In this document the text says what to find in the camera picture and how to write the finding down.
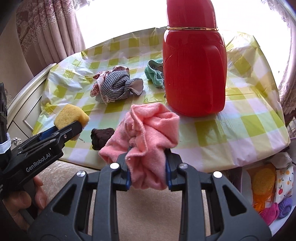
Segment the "dark brown sock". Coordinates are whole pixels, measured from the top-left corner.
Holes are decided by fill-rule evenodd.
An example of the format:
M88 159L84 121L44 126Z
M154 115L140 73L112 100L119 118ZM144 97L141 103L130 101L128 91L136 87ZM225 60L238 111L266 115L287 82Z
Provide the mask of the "dark brown sock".
M114 134L113 128L107 129L93 129L91 131L91 143L94 150L101 150L107 141Z

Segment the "green cloth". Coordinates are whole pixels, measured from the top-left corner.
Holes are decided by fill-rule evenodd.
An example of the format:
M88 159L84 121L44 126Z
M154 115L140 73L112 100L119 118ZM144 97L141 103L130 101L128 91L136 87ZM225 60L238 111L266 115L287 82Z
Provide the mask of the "green cloth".
M149 60L144 73L148 80L152 80L155 87L165 88L163 78L163 60L162 58L156 60Z

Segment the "red thermos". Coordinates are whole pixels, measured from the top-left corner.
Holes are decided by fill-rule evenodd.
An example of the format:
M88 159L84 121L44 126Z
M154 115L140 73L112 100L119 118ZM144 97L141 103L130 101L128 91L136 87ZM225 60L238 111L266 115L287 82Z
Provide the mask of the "red thermos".
M225 105L227 56L210 0L167 0L163 41L166 99L183 115L218 113Z

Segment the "gold trim band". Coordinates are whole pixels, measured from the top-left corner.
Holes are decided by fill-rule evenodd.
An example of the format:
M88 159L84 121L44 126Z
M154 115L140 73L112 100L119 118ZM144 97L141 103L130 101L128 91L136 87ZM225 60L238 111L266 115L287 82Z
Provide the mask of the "gold trim band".
M218 28L203 28L203 27L166 27L168 30L207 30L207 31L218 31Z

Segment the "drawer knob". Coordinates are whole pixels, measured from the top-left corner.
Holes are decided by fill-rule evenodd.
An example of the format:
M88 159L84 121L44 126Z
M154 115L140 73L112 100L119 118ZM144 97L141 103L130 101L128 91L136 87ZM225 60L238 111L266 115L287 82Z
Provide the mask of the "drawer knob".
M11 145L15 145L15 146L18 146L19 144L21 144L22 143L22 140L20 139L20 138L13 138L12 140L11 140Z

